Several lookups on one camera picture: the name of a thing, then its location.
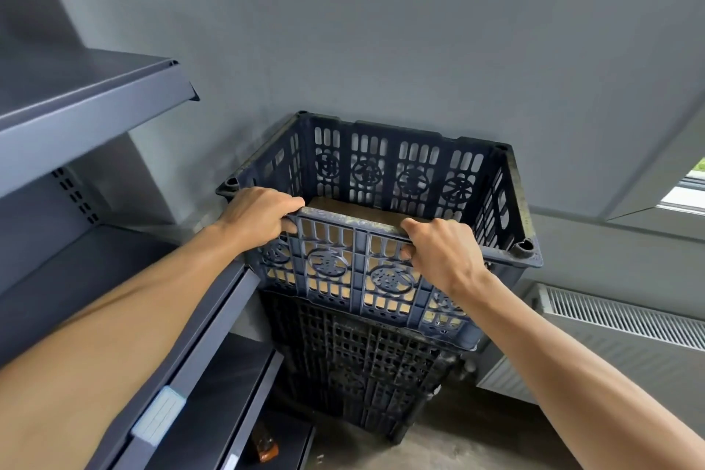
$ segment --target white radiator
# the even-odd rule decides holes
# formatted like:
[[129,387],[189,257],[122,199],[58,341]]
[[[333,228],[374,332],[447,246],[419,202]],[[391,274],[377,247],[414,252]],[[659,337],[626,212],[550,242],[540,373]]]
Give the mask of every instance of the white radiator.
[[[705,436],[705,322],[536,284],[525,301]],[[536,403],[490,344],[477,386]]]

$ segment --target person's right arm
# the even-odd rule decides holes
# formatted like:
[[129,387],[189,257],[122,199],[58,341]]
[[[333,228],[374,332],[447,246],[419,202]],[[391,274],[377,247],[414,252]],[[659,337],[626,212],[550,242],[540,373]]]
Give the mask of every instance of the person's right arm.
[[705,469],[705,440],[516,297],[485,268],[467,225],[409,218],[402,227],[414,268],[504,352],[583,468]]

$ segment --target shelf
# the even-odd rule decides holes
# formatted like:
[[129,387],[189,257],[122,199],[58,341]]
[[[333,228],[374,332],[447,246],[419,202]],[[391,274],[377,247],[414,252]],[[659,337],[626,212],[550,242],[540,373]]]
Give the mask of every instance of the shelf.
[[186,100],[174,60],[56,47],[0,54],[0,197]]
[[262,466],[254,448],[248,449],[235,467],[236,470],[303,470],[316,432],[313,424],[269,410],[264,410],[260,418],[277,443],[279,455]]
[[155,447],[132,436],[133,426],[163,387],[189,398],[259,281],[239,262],[216,278],[169,355],[110,424],[85,470],[145,468]]
[[88,230],[0,294],[0,365],[175,247],[108,225]]
[[269,343],[225,337],[147,470],[218,470],[237,461],[281,361]]

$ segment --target stacked crate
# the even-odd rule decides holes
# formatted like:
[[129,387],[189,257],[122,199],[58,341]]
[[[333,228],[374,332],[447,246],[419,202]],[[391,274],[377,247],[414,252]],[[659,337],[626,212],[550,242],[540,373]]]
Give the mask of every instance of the stacked crate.
[[401,259],[399,218],[467,223],[510,287],[542,264],[508,145],[299,112],[217,193],[254,185],[307,202],[246,253],[292,395],[396,442],[481,337]]

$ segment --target floor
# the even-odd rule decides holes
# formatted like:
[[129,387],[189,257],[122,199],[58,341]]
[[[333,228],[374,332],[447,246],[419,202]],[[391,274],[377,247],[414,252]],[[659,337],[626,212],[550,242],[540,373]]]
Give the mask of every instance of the floor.
[[446,386],[399,446],[318,416],[307,470],[579,470],[537,406]]

